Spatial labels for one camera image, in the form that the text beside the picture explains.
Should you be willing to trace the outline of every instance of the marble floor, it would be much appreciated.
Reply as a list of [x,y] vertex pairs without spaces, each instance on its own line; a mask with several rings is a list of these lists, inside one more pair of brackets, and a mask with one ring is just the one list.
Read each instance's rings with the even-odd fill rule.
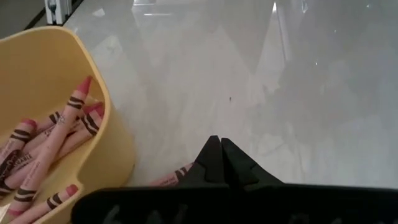
[[217,134],[284,182],[398,188],[397,10],[393,0],[85,0],[65,27],[134,136],[129,185],[189,163]]

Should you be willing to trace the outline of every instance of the crayon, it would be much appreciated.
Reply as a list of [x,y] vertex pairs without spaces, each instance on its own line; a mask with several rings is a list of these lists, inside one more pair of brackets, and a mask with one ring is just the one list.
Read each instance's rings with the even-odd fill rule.
[[149,185],[151,186],[173,186],[178,184],[178,182],[181,181],[181,179],[187,174],[189,169],[191,169],[193,163],[191,162],[190,164],[187,164],[178,170],[172,172],[171,174],[167,174],[166,176],[159,178],[153,182],[151,182]]
[[[98,132],[104,113],[102,111],[98,112],[98,114],[99,117],[94,118],[94,123],[91,123],[91,121],[87,119],[85,122],[85,129],[82,129],[67,138],[57,154],[57,158],[54,160],[54,162],[63,158],[77,147],[81,146],[84,142],[92,138]],[[4,181],[0,182],[0,199],[4,198],[13,190],[21,186],[26,175],[33,168],[33,164],[33,162],[27,164],[15,174],[10,175]]]
[[9,137],[4,149],[0,152],[0,181],[4,180],[29,141],[30,134],[35,130],[36,122],[32,119],[22,120]]
[[47,175],[51,163],[55,159],[70,127],[85,103],[90,83],[91,77],[87,77],[69,98],[61,117],[51,131],[50,136],[41,146],[42,149],[39,156],[33,162],[32,169],[26,175],[7,210],[9,221],[22,214],[32,205],[37,189]]
[[49,197],[45,202],[37,204],[36,206],[28,209],[21,216],[14,219],[10,224],[33,223],[43,217],[51,210],[57,208],[60,204],[72,197],[78,192],[78,187],[75,184],[69,185],[65,190],[56,193]]
[[[85,109],[85,107],[83,107],[82,111],[79,111],[78,117],[83,115],[84,109]],[[54,126],[57,123],[58,119],[61,117],[62,112],[63,112],[63,108],[48,115],[42,121],[39,121],[37,123],[37,128],[36,128],[34,136],[36,136],[36,135],[42,133],[43,131],[47,130],[48,128],[51,128],[52,126]]]
[[[79,121],[77,121],[79,123],[79,126],[81,126],[81,128],[79,128],[79,129],[84,129],[86,127],[85,121],[87,121],[87,120],[93,121],[94,119],[98,118],[99,116],[102,116],[103,113],[104,113],[104,108],[102,105],[95,108],[93,111],[88,113],[86,116],[82,117],[82,119],[79,119]],[[67,137],[71,136],[76,131],[79,131],[79,130],[69,132]],[[39,147],[36,147],[35,149],[31,150],[30,152],[25,153],[22,156],[20,156],[15,161],[14,168],[10,171],[10,174],[11,175],[15,174],[19,169],[21,169],[22,167],[26,166],[28,163],[30,163],[34,159],[36,159],[39,156],[42,149],[43,149],[43,147],[39,146]]]
[[[83,115],[88,114],[89,112],[95,110],[95,108],[99,107],[102,105],[102,102],[95,103],[93,105],[87,106],[83,109]],[[69,130],[68,135],[71,135],[72,133],[82,129],[84,127],[83,123],[81,122],[80,118],[74,122],[73,126]],[[36,135],[35,138],[30,140],[28,143],[26,143],[25,147],[22,150],[23,154],[26,154],[42,144],[49,136],[51,131],[53,130],[54,126],[49,127],[47,130],[41,132],[40,134]]]

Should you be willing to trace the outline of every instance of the white floor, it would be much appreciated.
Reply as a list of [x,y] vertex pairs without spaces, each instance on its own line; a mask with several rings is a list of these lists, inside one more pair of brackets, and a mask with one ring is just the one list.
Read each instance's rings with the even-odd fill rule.
[[398,188],[397,1],[135,3],[85,0],[65,25],[135,137],[131,185],[217,134],[284,182]]

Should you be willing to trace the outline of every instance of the yellow plastic container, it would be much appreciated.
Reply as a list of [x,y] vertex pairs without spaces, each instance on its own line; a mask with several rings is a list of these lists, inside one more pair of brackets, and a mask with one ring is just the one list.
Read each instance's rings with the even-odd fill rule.
[[[9,137],[22,118],[44,118],[64,105],[87,75],[95,79],[88,98],[104,102],[104,120],[92,140],[49,172],[35,203],[70,184],[76,184],[79,191],[38,223],[66,223],[80,197],[123,185],[134,168],[132,136],[114,109],[95,63],[74,33],[62,27],[42,27],[0,40],[0,142]],[[3,214],[12,197],[0,202]]]

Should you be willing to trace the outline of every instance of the black plastic piece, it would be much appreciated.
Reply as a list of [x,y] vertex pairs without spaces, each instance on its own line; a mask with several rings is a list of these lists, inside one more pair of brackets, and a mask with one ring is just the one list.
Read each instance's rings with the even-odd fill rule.
[[229,139],[211,136],[174,187],[104,189],[72,223],[398,223],[398,191],[284,184]]
[[253,190],[264,185],[280,185],[282,181],[265,171],[228,138],[221,139],[227,182],[242,190]]
[[210,136],[178,186],[224,185],[223,151],[218,136]]

